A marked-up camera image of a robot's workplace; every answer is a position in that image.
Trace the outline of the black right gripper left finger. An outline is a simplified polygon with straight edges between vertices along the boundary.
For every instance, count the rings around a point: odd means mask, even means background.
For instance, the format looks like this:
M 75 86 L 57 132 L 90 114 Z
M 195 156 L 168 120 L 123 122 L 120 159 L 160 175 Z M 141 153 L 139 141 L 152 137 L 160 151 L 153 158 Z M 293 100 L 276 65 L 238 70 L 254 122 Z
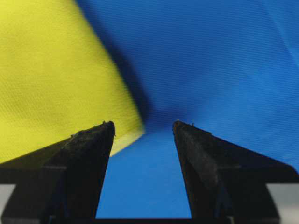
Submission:
M 94 219 L 115 137 L 103 122 L 0 165 L 3 224 Z

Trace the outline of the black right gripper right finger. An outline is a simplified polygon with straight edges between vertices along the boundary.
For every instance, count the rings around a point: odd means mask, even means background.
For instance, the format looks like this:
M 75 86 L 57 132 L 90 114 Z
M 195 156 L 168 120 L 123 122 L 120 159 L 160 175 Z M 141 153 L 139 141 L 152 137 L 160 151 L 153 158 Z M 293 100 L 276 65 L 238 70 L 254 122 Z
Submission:
M 181 121 L 172 130 L 192 218 L 298 223 L 299 175 L 292 166 Z

